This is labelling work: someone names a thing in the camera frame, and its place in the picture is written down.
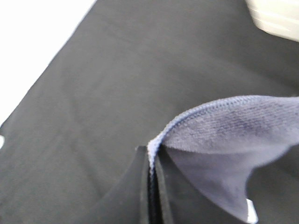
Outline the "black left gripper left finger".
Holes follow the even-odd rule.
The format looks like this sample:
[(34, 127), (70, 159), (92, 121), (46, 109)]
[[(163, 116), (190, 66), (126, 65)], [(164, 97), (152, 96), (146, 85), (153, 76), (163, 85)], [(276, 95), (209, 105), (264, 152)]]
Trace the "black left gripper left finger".
[(139, 146), (121, 180), (81, 218), (81, 223), (148, 224), (148, 169), (146, 147)]

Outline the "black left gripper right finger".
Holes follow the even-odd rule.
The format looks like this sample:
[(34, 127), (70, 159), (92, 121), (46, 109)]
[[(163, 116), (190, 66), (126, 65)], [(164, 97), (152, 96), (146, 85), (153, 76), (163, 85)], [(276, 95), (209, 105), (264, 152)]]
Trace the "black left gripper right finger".
[(159, 224), (243, 224), (201, 194), (171, 159), (166, 147), (155, 158), (156, 211)]

